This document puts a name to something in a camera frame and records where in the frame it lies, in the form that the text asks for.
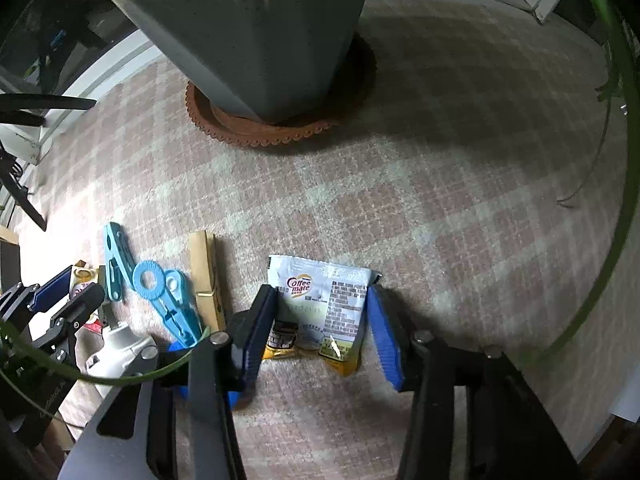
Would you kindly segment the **red white coffee sachet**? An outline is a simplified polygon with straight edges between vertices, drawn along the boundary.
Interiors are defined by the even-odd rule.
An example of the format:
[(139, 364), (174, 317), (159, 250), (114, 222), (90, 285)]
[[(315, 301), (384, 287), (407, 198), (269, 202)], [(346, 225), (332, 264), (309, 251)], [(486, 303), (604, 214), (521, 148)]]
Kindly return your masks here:
[[(74, 299), (90, 284), (96, 283), (103, 285), (105, 281), (104, 266), (94, 268), (84, 260), (78, 260), (70, 271), (70, 288), (68, 289), (68, 298)], [(84, 327), (91, 333), (100, 334), (103, 330), (103, 323), (100, 318), (99, 310), (94, 310)]]

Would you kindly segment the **light blue plastic clip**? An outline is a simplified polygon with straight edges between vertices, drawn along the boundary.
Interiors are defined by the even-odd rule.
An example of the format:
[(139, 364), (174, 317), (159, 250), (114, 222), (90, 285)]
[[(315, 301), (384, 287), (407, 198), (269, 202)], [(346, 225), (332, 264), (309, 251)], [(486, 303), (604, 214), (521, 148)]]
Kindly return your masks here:
[(108, 298), (119, 302), (125, 299), (125, 288), (134, 288), (134, 259), (122, 227), (108, 222), (104, 228), (105, 283)]

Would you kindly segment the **coffee mate creamer sachet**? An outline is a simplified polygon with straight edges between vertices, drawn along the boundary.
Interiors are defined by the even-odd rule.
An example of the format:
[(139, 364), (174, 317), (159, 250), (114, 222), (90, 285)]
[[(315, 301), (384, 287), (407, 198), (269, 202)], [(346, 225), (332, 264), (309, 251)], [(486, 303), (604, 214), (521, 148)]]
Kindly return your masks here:
[(278, 293), (278, 306), (262, 357), (318, 356), (342, 376), (355, 373), (367, 292), (380, 278), (366, 268), (270, 256), (268, 284)]

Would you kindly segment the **white power adapter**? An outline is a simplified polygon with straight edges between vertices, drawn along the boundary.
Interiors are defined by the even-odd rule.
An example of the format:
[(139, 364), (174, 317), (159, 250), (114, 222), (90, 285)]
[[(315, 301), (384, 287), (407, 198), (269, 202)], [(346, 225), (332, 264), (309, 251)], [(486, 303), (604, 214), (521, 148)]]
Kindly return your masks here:
[(126, 322), (102, 330), (102, 348), (86, 361), (88, 375), (94, 377), (119, 378), (129, 364), (146, 348), (156, 348), (149, 335), (139, 335)]

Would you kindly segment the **wooden clothespin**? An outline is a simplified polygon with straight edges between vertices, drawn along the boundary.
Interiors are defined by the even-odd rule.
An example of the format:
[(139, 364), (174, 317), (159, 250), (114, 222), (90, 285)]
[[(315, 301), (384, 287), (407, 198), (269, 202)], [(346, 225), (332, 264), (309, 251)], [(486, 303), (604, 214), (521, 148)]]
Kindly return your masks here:
[(196, 310), (203, 324), (213, 332), (226, 328), (213, 233), (196, 231), (189, 235), (191, 283)]

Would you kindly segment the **black tripod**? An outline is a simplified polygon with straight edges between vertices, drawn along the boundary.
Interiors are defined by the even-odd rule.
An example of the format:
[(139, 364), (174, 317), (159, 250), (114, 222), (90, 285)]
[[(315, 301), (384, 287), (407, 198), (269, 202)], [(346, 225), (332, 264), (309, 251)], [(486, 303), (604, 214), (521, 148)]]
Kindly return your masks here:
[(35, 166), (39, 162), (40, 144), (27, 136), (21, 136), (12, 127), (47, 127), (44, 110), (91, 110), (96, 100), (78, 96), (56, 96), (42, 93), (1, 93), (1, 127), (8, 131), (1, 133), (1, 187), (9, 193), (27, 217), (38, 228), (46, 232), (47, 220), (29, 199), (29, 190), (22, 183), (23, 164)]

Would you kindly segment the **brown pot saucer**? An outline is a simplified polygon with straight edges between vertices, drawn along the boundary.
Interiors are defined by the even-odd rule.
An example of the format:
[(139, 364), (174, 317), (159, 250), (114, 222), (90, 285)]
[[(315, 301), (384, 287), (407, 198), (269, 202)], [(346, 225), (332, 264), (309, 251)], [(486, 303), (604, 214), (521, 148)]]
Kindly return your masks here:
[(184, 105), (193, 125), (216, 141), (240, 148), (273, 148), (318, 136), (349, 120), (370, 96), (377, 71), (373, 49), (355, 32), (320, 96), (297, 98), (266, 120), (223, 110), (193, 82), (186, 84)]

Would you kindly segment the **grey plant pot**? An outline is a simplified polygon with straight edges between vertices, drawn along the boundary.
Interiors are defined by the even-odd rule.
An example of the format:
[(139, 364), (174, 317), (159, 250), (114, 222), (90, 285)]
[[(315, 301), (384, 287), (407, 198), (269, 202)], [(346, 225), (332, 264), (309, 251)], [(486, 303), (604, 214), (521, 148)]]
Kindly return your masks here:
[(266, 120), (328, 88), (364, 0), (112, 0), (213, 104)]

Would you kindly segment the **green plant leaves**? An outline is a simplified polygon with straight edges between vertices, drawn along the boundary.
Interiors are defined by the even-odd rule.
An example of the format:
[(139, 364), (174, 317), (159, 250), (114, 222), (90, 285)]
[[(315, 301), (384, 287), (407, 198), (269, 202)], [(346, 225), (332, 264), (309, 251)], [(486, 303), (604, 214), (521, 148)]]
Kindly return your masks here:
[(576, 220), (593, 236), (578, 240), (551, 274), (549, 288), (566, 291), (551, 300), (502, 304), (504, 319), (490, 326), (515, 359), (537, 366), (561, 359), (578, 343), (580, 330), (597, 319), (596, 305), (623, 270), (631, 243), (631, 209), (639, 199), (639, 125), (623, 120), (593, 132), (585, 116), (551, 118), (559, 92), (535, 90), (532, 68), (480, 56), (479, 41), (462, 39), (465, 56), (437, 62), (440, 33), (412, 15), (393, 16), (380, 32), (363, 25), (348, 40), (329, 92), (310, 110), (283, 122), (258, 122), (226, 112), (198, 87), (186, 90), (186, 109), (214, 141), (256, 152), (301, 153), (348, 139), (371, 143), (377, 134), (405, 142), (408, 159), (420, 148), (427, 192), (442, 188), (439, 169), (458, 170), (474, 193), (490, 197), (461, 209), (431, 209), (421, 218), (430, 242), (494, 222), (526, 198), (548, 202), (581, 177), (582, 208)]

